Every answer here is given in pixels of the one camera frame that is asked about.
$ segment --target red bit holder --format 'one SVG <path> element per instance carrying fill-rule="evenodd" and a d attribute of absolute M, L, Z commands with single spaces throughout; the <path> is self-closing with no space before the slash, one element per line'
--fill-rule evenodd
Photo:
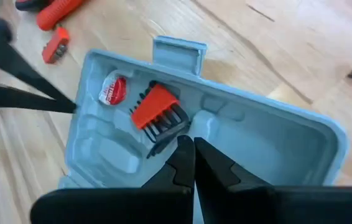
<path fill-rule="evenodd" d="M 68 31 L 63 27 L 58 27 L 42 51 L 45 63 L 55 63 L 67 51 L 67 45 L 70 41 Z"/>
<path fill-rule="evenodd" d="M 165 87 L 156 84 L 133 112 L 132 121 L 137 128 L 143 129 L 165 110 L 169 110 L 173 104 L 179 104 L 178 99 Z"/>

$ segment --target red label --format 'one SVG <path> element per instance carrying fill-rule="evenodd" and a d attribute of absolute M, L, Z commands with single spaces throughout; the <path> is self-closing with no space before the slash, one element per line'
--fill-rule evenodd
<path fill-rule="evenodd" d="M 117 105 L 122 102 L 126 96 L 126 79 L 117 78 L 106 90 L 106 101 L 111 105 Z"/>

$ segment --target wooden table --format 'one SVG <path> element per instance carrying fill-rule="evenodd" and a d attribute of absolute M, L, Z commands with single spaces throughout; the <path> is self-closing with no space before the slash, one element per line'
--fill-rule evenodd
<path fill-rule="evenodd" d="M 51 33 L 34 14 L 3 1 L 0 16 L 20 53 L 73 99 L 92 48 L 151 61 L 157 35 L 205 42 L 205 78 L 339 121 L 351 149 L 337 183 L 352 185 L 352 0 L 91 0 L 62 22 L 72 41 L 56 65 L 42 60 Z M 2 71 L 0 82 L 37 92 Z M 67 173 L 70 118 L 0 109 L 0 223 L 28 223 L 32 203 Z"/>

